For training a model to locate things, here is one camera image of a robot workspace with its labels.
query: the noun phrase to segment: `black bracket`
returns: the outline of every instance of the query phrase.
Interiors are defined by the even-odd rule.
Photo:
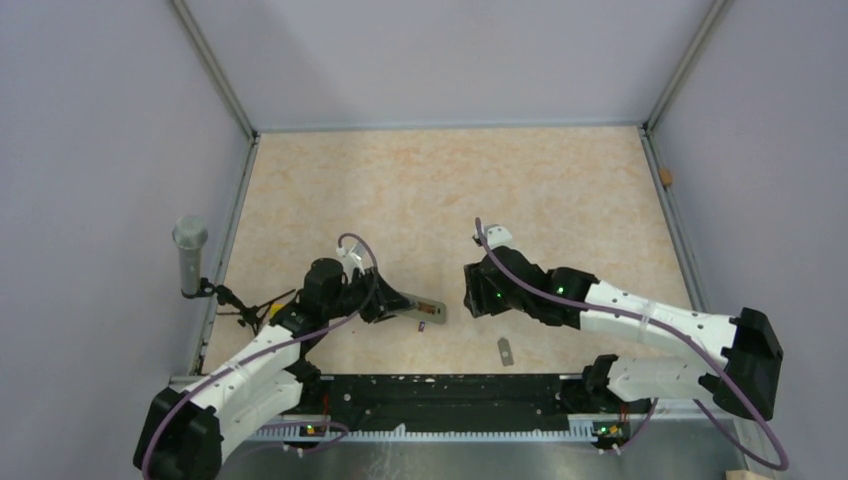
[[[493,253],[513,274],[526,283],[564,299],[584,301],[591,286],[599,281],[591,273],[568,267],[545,272],[538,265],[531,264],[521,252],[509,247],[497,247]],[[463,270],[463,304],[472,317],[494,316],[513,309],[524,312],[545,325],[580,329],[581,309],[566,307],[524,290],[501,273],[488,256],[478,263],[465,265]]]
[[[261,327],[261,319],[259,318],[259,307],[248,307],[239,299],[232,290],[224,285],[215,285],[208,278],[200,279],[200,289],[194,295],[183,294],[186,298],[208,298],[215,295],[218,300],[218,305],[230,305],[238,311],[241,318],[238,319],[238,324],[242,327],[250,325],[254,334],[259,333]]]
[[[168,387],[153,399],[133,465],[139,470],[153,433],[174,406],[186,395]],[[221,470],[221,426],[215,409],[201,409],[189,402],[165,427],[150,461],[150,478],[157,480],[212,480]]]
[[[777,383],[783,364],[783,347],[777,340],[768,317],[757,310],[743,308],[738,317],[730,320],[736,325],[733,345],[723,348],[727,358],[724,372],[745,393],[766,421],[774,417]],[[713,393],[713,401],[727,412],[752,420],[753,417],[736,398],[726,383],[712,374],[705,374],[698,383]]]

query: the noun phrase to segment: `metal plate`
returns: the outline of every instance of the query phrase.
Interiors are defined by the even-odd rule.
[[[739,452],[707,421],[655,420],[621,456],[562,442],[340,443],[298,458],[276,442],[245,442],[218,480],[715,480],[743,468]]]
[[[504,367],[515,365],[515,359],[512,358],[512,349],[509,348],[509,340],[501,337],[498,340],[498,351],[500,351],[501,363]]]
[[[412,295],[411,293],[398,293],[415,302],[415,308],[398,312],[399,316],[414,318],[419,322],[435,323],[437,325],[443,325],[448,321],[448,307],[444,303]]]

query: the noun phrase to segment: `metal frame edge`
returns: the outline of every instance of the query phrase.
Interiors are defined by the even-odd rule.
[[[238,231],[239,220],[241,220],[241,211],[244,208],[244,200],[247,197],[247,188],[250,184],[250,177],[253,173],[253,165],[256,163],[256,154],[259,151],[259,140],[261,137],[256,136],[250,142],[250,147],[247,151],[247,157],[244,160],[244,169],[242,170],[241,179],[239,181],[238,190],[236,190],[235,198],[233,199],[232,208],[230,209],[227,218],[227,230],[224,237],[224,242],[221,245],[221,250],[216,252],[215,258],[218,262],[215,264],[215,269],[211,275],[211,281],[215,285],[224,283],[224,278],[227,276],[227,268],[230,264],[230,256],[233,253],[233,245],[235,244],[236,232]],[[212,336],[212,326],[215,322],[215,315],[218,311],[218,302],[210,299],[207,302],[206,312],[203,315],[203,326],[200,333],[200,338],[195,348],[192,366],[190,369],[191,375],[200,375],[203,369],[203,361],[206,358],[206,348],[209,346],[209,338]]]
[[[215,90],[218,91],[218,95],[220,95],[224,105],[239,124],[239,128],[242,133],[244,133],[245,138],[253,142],[257,137],[256,129],[254,129],[253,125],[250,123],[250,119],[247,117],[244,107],[242,107],[233,87],[230,85],[229,80],[227,80],[226,75],[224,75],[224,71],[218,63],[218,59],[215,58],[212,48],[203,36],[203,32],[200,30],[200,26],[194,19],[194,15],[192,15],[186,0],[171,0],[170,4],[174,14],[177,16],[183,30],[194,47],[195,53],[197,53],[197,56],[200,59],[200,63],[203,64],[203,68],[206,70],[209,80],[212,82],[212,85],[214,85]]]
[[[695,260],[695,256],[692,253],[692,242],[689,240],[686,228],[680,219],[680,213],[677,207],[677,201],[674,198],[674,193],[663,187],[660,183],[659,168],[663,166],[663,163],[654,142],[653,132],[649,131],[647,129],[647,124],[645,124],[639,128],[639,136],[642,140],[642,148],[645,150],[645,157],[648,161],[648,169],[651,172],[654,187],[657,189],[660,207],[662,208],[663,215],[665,216],[665,220],[668,225],[669,234],[671,235],[671,243],[674,246],[674,252],[677,255],[677,262],[680,265],[680,271],[683,274],[683,283],[685,284],[686,291],[689,294],[689,301],[692,303],[692,308],[702,312],[709,312],[711,311],[710,301],[704,293],[700,270],[698,268],[697,261]],[[714,413],[720,412],[722,412],[720,409],[716,409]],[[691,412],[686,411],[685,409],[672,416],[695,418]],[[739,441],[757,455],[763,458],[768,458],[769,443],[765,433],[763,433],[754,422],[736,417],[732,417],[732,420],[736,437]],[[785,478],[783,475],[779,475],[778,472],[774,472],[771,469],[754,462],[748,458],[747,455],[744,455],[741,452],[740,456],[742,457],[742,462],[745,465],[745,468],[752,473],[756,473],[765,478]]]
[[[707,12],[707,16],[704,17],[703,21],[701,21],[701,25],[698,27],[698,31],[695,33],[692,41],[689,43],[686,53],[683,54],[683,58],[681,58],[680,62],[677,64],[674,74],[672,74],[671,79],[660,94],[654,108],[651,110],[648,120],[645,122],[644,128],[649,134],[656,131],[665,116],[665,112],[674,102],[674,98],[686,82],[689,72],[691,72],[692,67],[698,63],[698,58],[703,52],[704,47],[706,47],[709,43],[710,38],[713,33],[715,33],[716,27],[718,27],[719,23],[721,23],[721,20],[724,18],[732,4],[733,0],[713,1],[710,10]]]
[[[377,122],[368,124],[311,124],[299,127],[260,128],[261,133],[310,133],[310,132],[372,132],[398,130],[486,130],[497,128],[582,128],[582,127],[639,127],[643,120],[621,121],[492,121],[492,122]]]

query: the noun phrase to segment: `metal corner post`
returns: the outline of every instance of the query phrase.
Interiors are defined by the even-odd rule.
[[[230,114],[239,124],[239,128],[241,128],[244,136],[253,142],[257,137],[257,132],[250,123],[250,119],[247,118],[247,114],[239,102],[238,97],[236,97],[235,91],[227,80],[226,75],[224,75],[224,71],[215,58],[212,48],[206,42],[206,38],[203,36],[200,26],[197,24],[194,15],[192,15],[191,10],[186,4],[186,0],[171,0],[170,3],[177,19],[179,19],[180,24],[185,29],[186,35],[194,46],[200,62],[209,75],[209,80],[215,86]]]
[[[648,161],[648,168],[651,172],[651,177],[654,181],[654,186],[657,189],[660,206],[668,224],[671,241],[674,245],[674,251],[677,254],[677,260],[680,264],[680,269],[683,274],[683,281],[686,285],[686,290],[689,293],[689,299],[692,303],[692,308],[701,311],[711,311],[711,304],[701,279],[700,270],[698,268],[695,256],[692,251],[691,241],[688,237],[686,228],[681,220],[680,211],[677,207],[677,202],[674,198],[674,192],[662,186],[659,179],[659,168],[664,165],[659,150],[655,141],[655,133],[657,128],[662,123],[665,114],[674,103],[674,100],[686,83],[690,72],[697,64],[701,53],[709,43],[710,38],[715,33],[721,20],[727,15],[733,0],[715,0],[710,7],[707,16],[701,22],[697,33],[695,34],[689,48],[680,60],[677,68],[674,71],[671,79],[663,89],[657,103],[651,110],[650,116],[640,127],[639,133],[642,140],[642,147],[645,150],[645,157]],[[743,445],[748,447],[757,455],[768,458],[769,448],[768,439],[765,434],[751,421],[742,420],[739,418],[733,419],[733,426],[737,438]],[[745,467],[764,478],[786,478],[783,474],[774,472],[760,464],[752,461],[748,456],[742,455],[742,461]]]
[[[236,190],[232,208],[230,208],[227,215],[227,230],[224,236],[224,243],[221,245],[221,249],[215,252],[215,258],[218,259],[218,262],[215,264],[213,272],[210,275],[210,280],[215,285],[223,284],[224,278],[227,276],[227,267],[230,264],[230,255],[233,253],[233,245],[235,244],[236,231],[238,230],[239,220],[241,219],[241,211],[244,208],[245,197],[247,197],[247,187],[250,184],[250,176],[253,173],[253,165],[256,162],[256,154],[259,151],[259,139],[260,137],[257,136],[250,142],[250,148],[244,160],[244,170],[242,170],[241,178],[239,179],[238,190]],[[202,373],[201,370],[203,369],[203,361],[206,357],[206,348],[209,345],[209,338],[212,336],[212,325],[218,311],[218,303],[214,299],[209,299],[206,301],[206,305],[200,338],[191,357],[192,365],[188,372],[189,375],[200,375]]]
[[[698,57],[703,52],[707,43],[709,43],[710,37],[732,4],[733,0],[713,1],[713,5],[710,7],[709,12],[707,12],[707,16],[701,22],[697,33],[695,33],[695,37],[689,44],[689,48],[686,49],[686,53],[680,59],[680,63],[678,63],[677,68],[674,70],[674,74],[671,76],[668,84],[660,94],[660,98],[651,110],[648,120],[645,121],[644,128],[648,135],[653,134],[657,126],[659,126],[665,112],[674,101],[674,97],[686,81],[686,77],[689,75],[692,67],[698,62]]]

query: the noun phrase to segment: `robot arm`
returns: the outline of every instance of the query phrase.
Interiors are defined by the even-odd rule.
[[[323,335],[257,357],[259,352],[319,332],[331,319],[355,311],[365,322],[374,323],[416,308],[416,301],[392,289],[375,268],[364,269],[356,252],[357,247],[350,252],[342,249],[342,261],[322,258],[313,262],[296,298],[278,311],[250,344],[210,374],[229,372],[197,391],[165,426],[151,457],[151,478],[214,478],[240,443],[268,420],[300,403],[304,387],[299,377],[309,371],[304,368],[308,367],[304,356]],[[372,285],[376,287],[369,296]],[[168,387],[154,398],[133,458],[136,467],[142,468],[151,438],[165,416],[189,392],[207,383],[207,378],[180,391]]]
[[[673,357],[598,357],[583,372],[586,387],[606,390],[625,402],[640,398],[712,398],[729,413],[751,418],[700,356],[667,331],[648,323],[649,318],[654,318],[692,338],[742,388],[763,417],[772,418],[783,351],[764,314],[748,308],[736,317],[685,310],[621,290],[590,273],[567,267],[543,271],[513,248],[512,235],[506,228],[490,225],[485,231],[489,247],[501,263],[530,286],[581,304],[627,310],[643,318],[641,322],[634,321],[538,297],[507,278],[488,256],[464,268],[464,304],[474,317],[514,309],[546,325],[617,335],[659,348]],[[480,245],[476,235],[474,240]]]

